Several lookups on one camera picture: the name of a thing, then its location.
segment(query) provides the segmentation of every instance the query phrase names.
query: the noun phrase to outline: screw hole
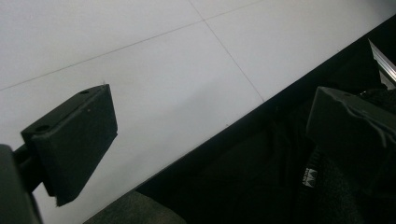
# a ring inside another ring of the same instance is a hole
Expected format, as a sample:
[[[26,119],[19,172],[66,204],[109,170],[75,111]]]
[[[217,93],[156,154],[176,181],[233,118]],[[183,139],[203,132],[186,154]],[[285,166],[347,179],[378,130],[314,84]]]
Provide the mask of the screw hole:
[[[42,125],[42,126],[36,128],[35,131],[41,133],[41,132],[46,131],[49,127],[50,127],[49,125]]]

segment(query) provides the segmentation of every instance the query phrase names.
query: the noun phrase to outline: gray fabric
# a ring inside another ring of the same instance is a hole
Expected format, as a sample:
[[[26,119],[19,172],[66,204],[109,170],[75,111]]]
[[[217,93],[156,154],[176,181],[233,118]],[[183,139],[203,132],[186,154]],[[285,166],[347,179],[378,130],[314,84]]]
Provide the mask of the gray fabric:
[[[184,224],[186,221],[172,210],[133,190],[85,222],[107,223]]]

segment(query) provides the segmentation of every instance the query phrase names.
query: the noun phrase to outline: white tile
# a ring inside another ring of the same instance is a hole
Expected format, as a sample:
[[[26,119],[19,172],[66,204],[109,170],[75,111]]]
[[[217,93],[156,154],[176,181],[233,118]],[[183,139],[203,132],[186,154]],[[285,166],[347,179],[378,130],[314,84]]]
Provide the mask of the white tile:
[[[261,0],[190,0],[204,19],[218,16]]]
[[[1,1],[0,90],[199,20],[187,0]]]
[[[47,224],[82,223],[260,105],[262,99],[204,22],[0,91],[0,142],[76,92],[110,84],[119,136],[80,196],[56,208],[40,187]]]
[[[271,0],[207,22],[267,100],[395,12],[390,0]]]

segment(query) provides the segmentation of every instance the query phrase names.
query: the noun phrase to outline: white tiled surface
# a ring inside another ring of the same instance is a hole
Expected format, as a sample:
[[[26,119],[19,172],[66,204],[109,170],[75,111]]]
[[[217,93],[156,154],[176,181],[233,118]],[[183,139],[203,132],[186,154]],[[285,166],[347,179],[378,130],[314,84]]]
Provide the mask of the white tiled surface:
[[[0,1],[0,90],[200,19],[186,0]]]
[[[35,191],[46,223],[82,223],[396,12],[255,2],[0,1],[0,143],[78,91],[114,98],[119,136],[80,196],[57,208]]]

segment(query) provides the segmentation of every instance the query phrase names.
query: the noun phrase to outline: white logo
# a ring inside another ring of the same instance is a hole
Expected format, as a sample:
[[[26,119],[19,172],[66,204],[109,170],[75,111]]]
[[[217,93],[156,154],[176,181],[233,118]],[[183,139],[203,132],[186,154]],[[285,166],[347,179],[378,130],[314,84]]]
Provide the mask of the white logo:
[[[318,171],[306,168],[303,178],[303,185],[314,188],[317,182]]]

